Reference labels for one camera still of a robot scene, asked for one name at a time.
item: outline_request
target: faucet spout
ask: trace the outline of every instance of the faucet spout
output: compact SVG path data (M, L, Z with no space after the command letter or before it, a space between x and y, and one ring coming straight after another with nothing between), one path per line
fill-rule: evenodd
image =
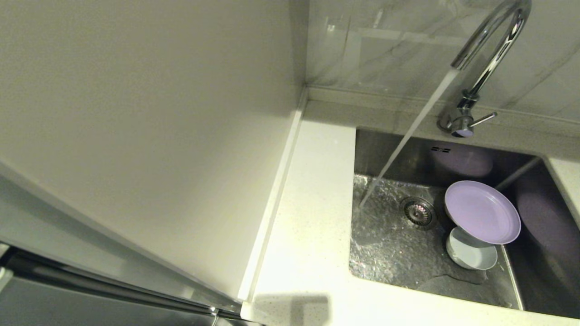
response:
M463 49L461 49L455 60L451 63L451 67L459 70L465 69L489 39L490 35L508 17L512 17L511 23L507 28L508 30L505 32L502 41L496 47L494 55L490 58L485 69L481 72L471 88L463 90L463 99L455 109L442 117L439 121L439 127L456 137L469 137L473 134L473 127L476 124L473 123L471 109L479 99L479 91L498 67L508 50L513 46L516 38L520 35L528 20L531 8L531 0L505 0L485 18L467 43L465 43Z

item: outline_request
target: sink drain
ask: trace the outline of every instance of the sink drain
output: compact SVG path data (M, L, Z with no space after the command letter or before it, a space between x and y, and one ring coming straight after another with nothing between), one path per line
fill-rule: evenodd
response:
M401 201L400 208L407 219L421 229L428 229L436 219L433 206L423 198L407 197Z

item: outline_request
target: purple plate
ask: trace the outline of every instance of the purple plate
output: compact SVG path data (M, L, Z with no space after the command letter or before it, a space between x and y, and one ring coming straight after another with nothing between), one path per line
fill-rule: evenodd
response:
M465 232L490 244L507 244L520 234L520 215L499 191L475 181L459 181L447 188L445 208Z

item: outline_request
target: stainless steel sink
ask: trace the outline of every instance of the stainless steel sink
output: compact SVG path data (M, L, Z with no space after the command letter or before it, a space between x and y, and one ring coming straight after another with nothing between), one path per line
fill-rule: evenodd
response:
M357 131L350 271L359 278L489 305L580 318L580 230L545 164L532 155L412 137L360 208L402 136ZM518 239L487 271L445 251L455 225L445 189L475 180L518 209Z

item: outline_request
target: running water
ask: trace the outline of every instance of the running water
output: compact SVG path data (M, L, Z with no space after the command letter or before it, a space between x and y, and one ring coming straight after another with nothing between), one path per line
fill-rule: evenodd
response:
M421 121L423 121L423 119L425 119L425 116L427 116L427 113L429 112L429 110L431 110L431 108L435 105L435 102L439 99L439 97L441 97L443 92L445 92L445 90L447 89L449 84L451 84L453 79L455 79L455 76L457 76L457 74L459 74L459 70L457 70L455 68L452 68L451 70L449 70L449 72L447 72L447 75L445 75L445 77L443 78L443 80L439 84L439 87L437 87L435 92L433 92L433 95L431 95L431 98L429 99L429 101L427 101L427 104L425 104L425 106L423 107L423 109L421 110L419 115L417 115L417 117L415 118L415 120L411 124L411 127L409 128L409 130L407 130L405 136L403 137L403 139L401 139L401 142L399 143L399 145L397 146L395 151L391 154L391 157L389 157L387 164L385 164L385 167L383 167L383 169L380 171L379 176L377 178L375 178L375 180L373 182L371 182L371 185L369 186L367 193L365 194L364 198L362 199L361 204L359 205L359 208L362 208L364 206L364 204L367 202L368 197L371 196L377 183L379 183L380 180L383 178L383 175L385 175L385 173L387 172L388 168L391 166L391 164L393 163L395 158L397 158L398 154L401 152L401 150L403 149L403 147L405 146L407 141L409 141L409 138L411 138L411 135L413 135L413 133L415 132L415 130L417 129L417 127L419 126Z

